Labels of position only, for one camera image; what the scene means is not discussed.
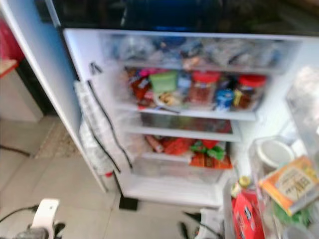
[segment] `rug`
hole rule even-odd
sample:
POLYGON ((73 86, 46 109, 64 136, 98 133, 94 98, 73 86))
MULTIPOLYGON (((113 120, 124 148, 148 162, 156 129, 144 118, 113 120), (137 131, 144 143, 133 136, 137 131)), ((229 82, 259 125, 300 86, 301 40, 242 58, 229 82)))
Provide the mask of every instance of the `rug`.
POLYGON ((80 156, 71 136, 62 122, 55 122, 35 158, 80 156))

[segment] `refrigerator shelf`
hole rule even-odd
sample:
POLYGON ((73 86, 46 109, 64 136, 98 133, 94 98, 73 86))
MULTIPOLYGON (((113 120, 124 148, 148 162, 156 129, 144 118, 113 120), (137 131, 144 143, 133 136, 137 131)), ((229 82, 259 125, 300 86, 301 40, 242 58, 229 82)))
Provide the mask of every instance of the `refrigerator shelf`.
POLYGON ((185 67, 182 62, 152 62, 146 60, 126 60, 119 61, 124 67, 135 68, 165 68, 172 70, 191 70, 191 71, 217 71, 232 73, 250 73, 261 75, 280 75, 285 72, 284 67, 244 67, 244 66, 219 66, 212 63, 205 63, 198 66, 185 67))
POLYGON ((183 138, 198 138, 198 139, 210 139, 219 140, 226 142, 241 142, 241 135, 237 126, 232 123, 232 133, 216 133, 206 131, 195 131, 185 129, 169 129, 169 128, 158 128, 158 127, 146 127, 146 126, 126 126, 124 131, 128 133, 138 134, 152 134, 172 137, 183 137, 183 138))
POLYGON ((242 120, 242 121, 256 121, 257 116, 252 111, 238 111, 238 112, 219 112, 219 111, 205 111, 205 110, 183 110, 181 112, 172 112, 161 109, 145 108, 139 109, 139 107, 130 102, 118 103, 116 108, 127 111, 139 111, 143 113, 152 113, 160 115, 175 115, 175 116, 187 116, 207 119, 226 119, 226 120, 242 120))

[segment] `refrigerator drawer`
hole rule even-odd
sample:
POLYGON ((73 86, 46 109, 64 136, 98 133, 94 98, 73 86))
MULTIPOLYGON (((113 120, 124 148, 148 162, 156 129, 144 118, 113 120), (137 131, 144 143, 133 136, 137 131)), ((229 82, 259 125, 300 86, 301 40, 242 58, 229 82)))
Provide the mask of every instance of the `refrigerator drawer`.
POLYGON ((158 160, 152 158, 137 158, 133 162, 133 173, 139 176, 154 178, 181 178, 185 181, 199 184, 215 184, 224 172, 189 166, 185 162, 158 160))

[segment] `jar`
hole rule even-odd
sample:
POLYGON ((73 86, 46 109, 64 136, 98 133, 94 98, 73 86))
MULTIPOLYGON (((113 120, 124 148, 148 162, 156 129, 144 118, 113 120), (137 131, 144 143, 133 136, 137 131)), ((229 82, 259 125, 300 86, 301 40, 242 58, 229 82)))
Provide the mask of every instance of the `jar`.
POLYGON ((241 75, 235 89, 234 107, 254 110, 261 100, 266 84, 266 76, 241 75))
POLYGON ((189 101, 200 105, 212 104, 219 77, 219 72, 193 72, 189 101))

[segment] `door shelf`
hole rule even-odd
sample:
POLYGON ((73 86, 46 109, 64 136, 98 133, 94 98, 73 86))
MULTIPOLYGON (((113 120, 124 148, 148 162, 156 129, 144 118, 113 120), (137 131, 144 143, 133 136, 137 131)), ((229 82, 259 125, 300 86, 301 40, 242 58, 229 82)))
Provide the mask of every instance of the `door shelf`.
POLYGON ((116 108, 127 111, 139 111, 143 113, 152 113, 160 115, 175 115, 175 116, 187 116, 207 119, 226 119, 226 120, 242 120, 242 121, 256 121, 256 113, 252 111, 238 111, 238 112, 219 112, 219 111, 204 111, 204 110, 183 110, 181 112, 172 112, 161 109, 145 108, 139 109, 139 107, 130 102, 118 103, 116 108))
POLYGON ((138 134, 153 134, 163 135, 172 137, 183 137, 183 138, 198 138, 198 139, 210 139, 219 140, 226 142, 241 142, 241 135, 237 125, 232 122, 232 133, 216 133, 206 131, 194 131, 184 129, 169 129, 169 128, 158 128, 158 127, 146 127, 146 126, 126 126, 124 131, 128 133, 138 134))

